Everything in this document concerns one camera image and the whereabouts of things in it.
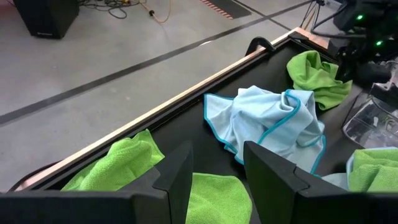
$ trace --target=green microfiber cloth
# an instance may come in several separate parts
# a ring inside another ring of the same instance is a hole
[[[294,56],[287,63],[287,71],[295,90],[311,90],[321,110],[339,105],[350,93],[352,81],[335,80],[338,66],[321,62],[316,50]]]
[[[115,191],[129,184],[164,158],[150,132],[111,146],[107,155],[74,176],[62,190]],[[249,223],[251,199],[233,176],[193,173],[188,224]]]
[[[358,192],[398,192],[398,150],[356,150],[349,188]]]

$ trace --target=floor mat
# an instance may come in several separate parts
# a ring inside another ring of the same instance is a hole
[[[237,19],[251,15],[251,12],[232,0],[200,0],[208,7],[228,19]]]

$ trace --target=red and white warning stripe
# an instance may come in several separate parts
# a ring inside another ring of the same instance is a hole
[[[208,7],[210,7],[211,9],[215,10],[216,12],[220,13],[222,16],[224,16],[227,19],[234,19],[232,18],[231,15],[229,15],[228,13],[224,12],[222,9],[220,9],[219,7],[215,6],[213,3],[207,1],[207,0],[200,0],[201,2],[205,3]]]

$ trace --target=black speaker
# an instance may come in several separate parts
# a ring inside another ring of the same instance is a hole
[[[79,13],[77,0],[14,0],[30,34],[61,39]]]

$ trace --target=black equipment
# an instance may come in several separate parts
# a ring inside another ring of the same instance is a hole
[[[331,18],[342,34],[315,31]],[[378,63],[398,55],[398,1],[346,0],[332,16],[315,21],[312,32],[331,38],[328,50],[339,61],[336,79],[364,85],[390,80],[391,71]]]
[[[244,143],[246,176],[261,223],[385,223],[398,220],[396,194],[347,192],[254,142]]]
[[[0,194],[2,223],[184,224],[193,154],[185,142],[116,192],[33,190]]]
[[[79,13],[77,0],[14,0],[30,34],[61,39]]]

